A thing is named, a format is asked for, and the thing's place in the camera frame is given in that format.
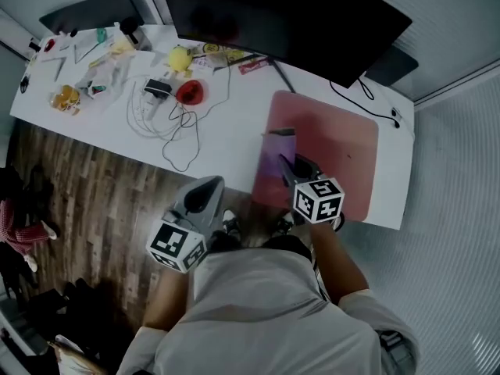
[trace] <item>white desk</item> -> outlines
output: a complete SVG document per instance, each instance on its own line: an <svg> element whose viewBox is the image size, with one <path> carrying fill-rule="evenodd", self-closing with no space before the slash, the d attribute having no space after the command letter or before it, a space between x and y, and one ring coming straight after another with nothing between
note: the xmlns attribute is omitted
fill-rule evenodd
<svg viewBox="0 0 500 375"><path fill-rule="evenodd" d="M197 44L178 39L174 27L171 26L151 25L145 29L156 51L168 53L175 45ZM108 29L109 33L113 31L113 28ZM76 38L82 36L84 32L80 32ZM57 84L75 84L85 74L88 63L105 53L103 47L96 48L75 65L72 47L70 51ZM134 79L133 76L165 72L165 66L160 63L151 68L150 59L144 59L143 55L138 59L136 56L132 60L127 76L130 79L125 83L122 95L111 106L103 110L89 110L77 116L70 116L51 108L48 104L48 93L54 91L57 85L53 81L57 62L52 62L53 64L42 62L43 54L40 52L37 62L28 68L30 85L26 93L17 92L12 104L12 116L116 154L174 170L162 156L164 142L137 136L128 126L126 117L132 84L137 80L139 87L143 82L140 77ZM378 123L377 164L370 209L365 222L399 229L412 165L413 103L370 80L365 82L375 95L373 102L366 98L358 83L348 90L337 86L341 93L375 113L390 115L391 107L397 107L405 118L407 126L402 123L402 127L396 129L392 121L370 116L333 93L325 79L293 66L281 64L281 68L297 93L367 116ZM200 116L208 107L225 98L227 78L227 69L219 70L212 77L205 78L209 86L209 97L201 105L195 106ZM232 67L230 100L214 108L199 123L201 151L185 173L197 178L221 175L229 188L251 192L262 144L262 132L266 127L271 98L277 90L287 90L287 88L272 66L245 75L241 75L236 66ZM160 106L155 117L156 128L162 128L157 117L160 119L164 117L164 112L172 109L172 103L170 99ZM194 128L182 130L182 140L171 143L165 150L180 168L186 166L195 152Z"/></svg>

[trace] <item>cutting mat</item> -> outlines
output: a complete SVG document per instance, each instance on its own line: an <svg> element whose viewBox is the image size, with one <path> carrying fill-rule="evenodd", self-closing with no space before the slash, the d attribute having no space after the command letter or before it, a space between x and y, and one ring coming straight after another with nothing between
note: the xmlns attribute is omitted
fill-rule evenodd
<svg viewBox="0 0 500 375"><path fill-rule="evenodd" d="M277 91L271 102L266 132L294 128L296 152L318 163L345 192L342 211L348 220L368 215L377 162L378 126L365 116L312 98ZM278 177L258 170L252 199L289 208L288 191Z"/></svg>

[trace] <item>computer monitor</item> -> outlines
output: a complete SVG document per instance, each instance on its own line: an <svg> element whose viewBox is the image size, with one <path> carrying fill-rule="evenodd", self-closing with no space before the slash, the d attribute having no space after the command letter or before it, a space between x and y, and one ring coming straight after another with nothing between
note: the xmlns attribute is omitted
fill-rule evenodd
<svg viewBox="0 0 500 375"><path fill-rule="evenodd" d="M382 0L166 0L179 38L268 55L348 88L410 25Z"/></svg>

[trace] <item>wooden floor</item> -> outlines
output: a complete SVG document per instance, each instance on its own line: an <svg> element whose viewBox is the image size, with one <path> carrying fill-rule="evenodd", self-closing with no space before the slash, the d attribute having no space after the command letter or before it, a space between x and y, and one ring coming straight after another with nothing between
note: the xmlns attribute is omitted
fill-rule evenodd
<svg viewBox="0 0 500 375"><path fill-rule="evenodd" d="M150 226L191 178L28 123L19 124L17 139L13 165L25 183L34 165L43 166L54 184L51 213L61 230L60 239L34 249L40 287L26 293L62 291L67 281L79 277L91 286L106 281L113 285L117 308L138 329L162 269L145 251ZM246 219L242 233L251 246L266 240L277 215L231 189L225 192L223 207Z"/></svg>

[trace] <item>white t-shirt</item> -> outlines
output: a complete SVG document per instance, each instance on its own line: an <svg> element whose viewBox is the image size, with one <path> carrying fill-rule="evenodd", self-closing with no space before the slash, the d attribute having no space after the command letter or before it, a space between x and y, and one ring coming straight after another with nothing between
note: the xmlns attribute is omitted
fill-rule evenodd
<svg viewBox="0 0 500 375"><path fill-rule="evenodd" d="M211 254L195 270L193 297L170 332L138 331L119 375L415 372L411 330L367 290L326 302L296 253Z"/></svg>

